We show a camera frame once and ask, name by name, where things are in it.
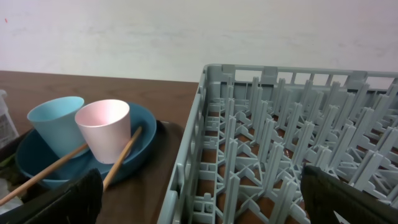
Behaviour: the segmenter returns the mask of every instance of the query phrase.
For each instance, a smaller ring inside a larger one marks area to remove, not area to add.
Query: cup
[[[75,121],[95,159],[117,161],[131,138],[130,106],[121,100],[101,100],[80,109]]]
[[[42,103],[27,114],[27,119],[59,158],[85,143],[75,122],[76,112],[84,103],[81,97],[67,96]]]

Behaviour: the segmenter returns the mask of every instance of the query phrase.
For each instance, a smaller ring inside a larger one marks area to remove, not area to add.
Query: pink cup
[[[130,106],[121,100],[101,100],[80,109],[75,121],[95,159],[115,163],[131,138]]]

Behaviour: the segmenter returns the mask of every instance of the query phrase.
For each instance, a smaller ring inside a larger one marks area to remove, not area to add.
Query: white plastic container
[[[7,93],[0,90],[0,149],[19,136],[4,101],[6,96]]]

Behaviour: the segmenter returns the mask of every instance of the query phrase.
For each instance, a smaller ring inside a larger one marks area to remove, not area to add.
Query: wooden stick
[[[137,140],[138,136],[141,134],[141,131],[142,131],[142,127],[139,127],[137,129],[137,131],[132,135],[130,141],[127,143],[126,147],[123,149],[122,153],[120,154],[118,161],[116,161],[115,164],[113,164],[111,170],[105,177],[104,182],[103,182],[104,192],[108,188],[113,177],[115,176],[115,174],[119,170],[120,166],[122,165],[123,160],[126,157],[126,155],[128,154],[128,152],[130,151],[131,146],[134,144],[134,142]]]
[[[69,159],[71,159],[73,156],[81,152],[87,147],[87,144],[84,144],[80,146],[79,148],[75,149],[73,152],[67,154],[66,156],[62,157],[61,159],[55,161],[53,164],[49,165],[47,168],[36,174],[34,177],[29,179],[27,182],[19,186],[17,189],[13,190],[11,193],[9,193],[7,196],[4,198],[0,199],[0,206],[4,205],[11,199],[13,199],[15,196],[23,192],[24,190],[28,189],[32,185],[36,184],[38,181],[42,180],[44,177],[49,175],[51,172],[54,170],[58,169],[60,166],[64,165],[64,163],[68,162]]]

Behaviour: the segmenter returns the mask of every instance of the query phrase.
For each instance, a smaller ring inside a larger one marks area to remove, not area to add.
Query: tabletop
[[[6,103],[20,134],[32,127],[26,118],[32,108],[63,96],[80,96],[85,103],[104,99],[137,103],[151,110],[156,119],[185,127],[197,86],[189,82],[0,71],[0,89],[8,94]]]

